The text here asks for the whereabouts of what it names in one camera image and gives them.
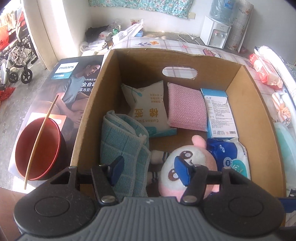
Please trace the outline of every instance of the box handle hole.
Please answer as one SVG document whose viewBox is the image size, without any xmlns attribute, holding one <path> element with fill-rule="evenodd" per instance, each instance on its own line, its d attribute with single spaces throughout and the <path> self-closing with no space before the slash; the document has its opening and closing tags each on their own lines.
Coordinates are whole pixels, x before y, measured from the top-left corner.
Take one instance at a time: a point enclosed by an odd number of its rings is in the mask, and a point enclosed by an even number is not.
<svg viewBox="0 0 296 241">
<path fill-rule="evenodd" d="M 197 76 L 197 70 L 190 67 L 169 66 L 163 69 L 163 75 L 166 77 L 194 79 Z"/>
</svg>

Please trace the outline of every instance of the floral curtain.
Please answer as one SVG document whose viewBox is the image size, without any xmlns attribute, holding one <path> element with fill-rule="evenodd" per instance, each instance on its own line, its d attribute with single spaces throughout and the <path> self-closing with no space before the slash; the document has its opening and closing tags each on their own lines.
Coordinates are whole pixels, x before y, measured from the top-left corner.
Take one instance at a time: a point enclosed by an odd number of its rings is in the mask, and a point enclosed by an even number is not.
<svg viewBox="0 0 296 241">
<path fill-rule="evenodd" d="M 180 18 L 188 18 L 193 0 L 89 0 L 90 6 L 127 7 L 158 11 Z"/>
</svg>

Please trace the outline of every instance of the power cord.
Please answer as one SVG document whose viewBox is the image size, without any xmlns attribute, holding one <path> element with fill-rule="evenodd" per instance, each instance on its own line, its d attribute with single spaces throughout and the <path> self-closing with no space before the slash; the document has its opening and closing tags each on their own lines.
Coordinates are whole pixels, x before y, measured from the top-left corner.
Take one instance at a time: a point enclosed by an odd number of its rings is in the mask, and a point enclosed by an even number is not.
<svg viewBox="0 0 296 241">
<path fill-rule="evenodd" d="M 182 32 L 183 32 L 183 33 L 186 33 L 187 35 L 189 35 L 189 36 L 191 37 L 192 40 L 194 40 L 196 43 L 198 43 L 199 45 L 201 45 L 201 44 L 196 40 L 196 38 L 198 38 L 198 36 L 196 36 L 196 37 L 192 37 L 189 33 L 185 32 L 185 31 L 180 31 L 180 32 L 178 32 L 178 37 L 179 37 L 180 39 L 182 39 L 183 41 L 185 41 L 186 43 L 188 43 L 185 39 L 183 39 L 183 38 L 180 37 L 179 33 L 182 33 Z"/>
</svg>

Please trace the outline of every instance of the plush toy face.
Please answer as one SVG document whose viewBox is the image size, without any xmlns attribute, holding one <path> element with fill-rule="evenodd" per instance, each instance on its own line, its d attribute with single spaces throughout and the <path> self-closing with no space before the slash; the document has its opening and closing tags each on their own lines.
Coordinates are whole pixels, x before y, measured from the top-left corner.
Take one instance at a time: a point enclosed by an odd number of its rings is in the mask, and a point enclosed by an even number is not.
<svg viewBox="0 0 296 241">
<path fill-rule="evenodd" d="M 194 144 L 195 145 L 183 146 L 174 150 L 167 158 L 161 169 L 159 180 L 159 192 L 161 196 L 175 196 L 178 201 L 180 201 L 180 198 L 187 188 L 183 185 L 175 172 L 174 162 L 176 156 L 183 158 L 189 165 L 199 164 L 206 166 L 209 170 L 217 171 L 214 157 L 205 149 L 205 141 L 199 139 L 198 144 L 196 142 L 194 142 Z M 214 185 L 207 186 L 205 197 L 211 193 L 213 186 Z"/>
</svg>

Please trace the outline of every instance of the teal towel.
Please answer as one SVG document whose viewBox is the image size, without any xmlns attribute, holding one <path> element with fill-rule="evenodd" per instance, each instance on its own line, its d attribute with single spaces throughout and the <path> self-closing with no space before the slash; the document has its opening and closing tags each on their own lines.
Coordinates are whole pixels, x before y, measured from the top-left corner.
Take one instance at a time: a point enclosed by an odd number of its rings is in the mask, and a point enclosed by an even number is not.
<svg viewBox="0 0 296 241">
<path fill-rule="evenodd" d="M 119 200 L 125 196 L 147 196 L 147 172 L 151 158 L 148 131 L 133 118 L 108 111 L 103 117 L 101 163 L 124 157 L 124 169 L 113 190 Z"/>
</svg>

